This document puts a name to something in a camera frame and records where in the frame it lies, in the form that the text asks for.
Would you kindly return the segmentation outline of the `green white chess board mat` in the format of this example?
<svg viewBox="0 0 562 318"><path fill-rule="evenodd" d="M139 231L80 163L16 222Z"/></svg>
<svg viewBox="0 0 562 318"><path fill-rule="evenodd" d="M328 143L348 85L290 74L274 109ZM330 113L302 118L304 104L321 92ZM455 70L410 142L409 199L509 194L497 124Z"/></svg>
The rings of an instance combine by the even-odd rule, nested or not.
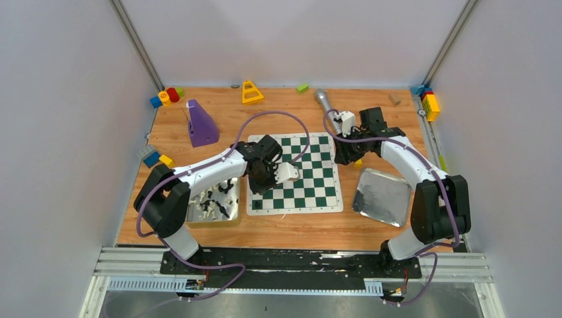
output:
<svg viewBox="0 0 562 318"><path fill-rule="evenodd" d="M250 216L339 213L343 210L335 144L326 132L274 134L282 147L277 157L278 184L262 194L247 191Z"/></svg>

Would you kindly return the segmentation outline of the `silver tin lid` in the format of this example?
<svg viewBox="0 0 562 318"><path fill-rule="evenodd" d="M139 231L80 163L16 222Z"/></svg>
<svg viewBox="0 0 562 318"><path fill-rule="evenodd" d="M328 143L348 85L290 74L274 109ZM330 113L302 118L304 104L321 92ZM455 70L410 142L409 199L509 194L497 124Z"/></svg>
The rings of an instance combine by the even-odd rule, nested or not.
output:
<svg viewBox="0 0 562 318"><path fill-rule="evenodd" d="M364 168L360 172L352 209L369 219L401 228L406 225L411 195L412 188L404 178Z"/></svg>

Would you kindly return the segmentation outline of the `gold tin box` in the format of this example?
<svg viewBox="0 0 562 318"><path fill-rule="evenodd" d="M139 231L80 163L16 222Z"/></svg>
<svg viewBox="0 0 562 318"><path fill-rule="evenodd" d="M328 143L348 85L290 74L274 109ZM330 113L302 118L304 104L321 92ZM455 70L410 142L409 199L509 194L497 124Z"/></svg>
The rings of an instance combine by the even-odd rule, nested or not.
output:
<svg viewBox="0 0 562 318"><path fill-rule="evenodd" d="M186 215L189 228L235 227L239 213L239 179L231 178L203 190L190 200Z"/></svg>

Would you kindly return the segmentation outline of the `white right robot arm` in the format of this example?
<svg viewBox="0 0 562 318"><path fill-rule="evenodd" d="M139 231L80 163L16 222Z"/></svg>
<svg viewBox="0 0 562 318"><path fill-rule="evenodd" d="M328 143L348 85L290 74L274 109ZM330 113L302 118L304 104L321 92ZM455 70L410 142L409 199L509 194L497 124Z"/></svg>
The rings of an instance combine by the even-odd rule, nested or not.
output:
<svg viewBox="0 0 562 318"><path fill-rule="evenodd" d="M461 235L471 229L469 187L461 175L450 175L425 158L398 127L389 127L382 109L360 111L330 109L323 124L332 123L335 163L348 165L365 154L375 153L390 163L414 190L410 226L385 241L378 267L386 276L396 276L405 259L421 256L435 246L456 248Z"/></svg>

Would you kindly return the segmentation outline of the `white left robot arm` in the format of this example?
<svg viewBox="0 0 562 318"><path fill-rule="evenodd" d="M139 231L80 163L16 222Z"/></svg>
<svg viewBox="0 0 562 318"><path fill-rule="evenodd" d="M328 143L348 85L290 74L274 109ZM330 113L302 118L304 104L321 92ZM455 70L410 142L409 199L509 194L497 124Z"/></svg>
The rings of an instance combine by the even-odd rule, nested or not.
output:
<svg viewBox="0 0 562 318"><path fill-rule="evenodd" d="M133 207L178 256L178 266L188 274L203 265L200 245L185 226L191 199L221 182L246 176L254 193L277 186L274 175L282 146L270 135L257 142L238 142L218 155L190 166L170 169L155 166L137 195Z"/></svg>

